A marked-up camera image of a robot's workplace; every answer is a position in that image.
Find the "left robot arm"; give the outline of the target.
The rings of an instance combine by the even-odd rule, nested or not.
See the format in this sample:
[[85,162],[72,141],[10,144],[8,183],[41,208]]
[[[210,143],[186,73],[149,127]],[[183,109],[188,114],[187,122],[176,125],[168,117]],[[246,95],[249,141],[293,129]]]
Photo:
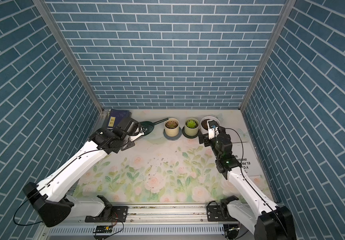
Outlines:
[[96,130],[65,164],[35,184],[29,182],[23,193],[49,228],[66,219],[85,217],[90,223],[110,222],[112,204],[102,195],[78,200],[67,193],[70,188],[96,163],[110,153],[118,153],[134,146],[148,127],[127,117],[113,129],[102,127]]

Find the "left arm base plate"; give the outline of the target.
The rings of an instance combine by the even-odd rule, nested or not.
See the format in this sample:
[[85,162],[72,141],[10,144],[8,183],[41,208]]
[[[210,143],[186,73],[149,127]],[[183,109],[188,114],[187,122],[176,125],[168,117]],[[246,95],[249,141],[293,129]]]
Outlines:
[[115,221],[121,221],[125,223],[128,213],[128,206],[113,206],[106,207],[103,211],[97,216],[86,216],[86,223],[109,223]]

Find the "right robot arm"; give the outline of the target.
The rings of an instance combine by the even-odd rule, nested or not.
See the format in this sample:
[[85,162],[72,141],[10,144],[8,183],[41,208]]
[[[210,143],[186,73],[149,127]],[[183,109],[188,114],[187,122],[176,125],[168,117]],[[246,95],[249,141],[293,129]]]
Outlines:
[[238,220],[256,240],[295,240],[296,231],[291,211],[267,197],[247,176],[241,160],[232,154],[230,136],[218,133],[212,139],[208,134],[199,136],[199,143],[211,147],[218,171],[236,187],[248,204],[231,196],[222,201],[228,216]]

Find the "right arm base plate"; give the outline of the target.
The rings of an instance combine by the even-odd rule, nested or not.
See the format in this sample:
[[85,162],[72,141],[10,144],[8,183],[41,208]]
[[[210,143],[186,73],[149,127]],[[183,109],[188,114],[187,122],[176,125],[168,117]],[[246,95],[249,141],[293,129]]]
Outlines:
[[236,219],[223,214],[221,208],[216,205],[206,206],[206,212],[208,222],[237,222]]

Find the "dark green watering can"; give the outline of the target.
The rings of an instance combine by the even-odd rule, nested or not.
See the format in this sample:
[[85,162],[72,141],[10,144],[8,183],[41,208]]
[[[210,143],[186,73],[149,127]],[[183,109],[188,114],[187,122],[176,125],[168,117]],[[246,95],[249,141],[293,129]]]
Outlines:
[[140,124],[141,124],[141,126],[143,128],[144,135],[145,136],[149,135],[154,130],[155,125],[163,123],[163,122],[165,122],[167,120],[168,120],[168,118],[162,119],[162,120],[159,120],[159,121],[156,121],[156,122],[151,122],[151,121],[143,121],[143,122],[141,122]]

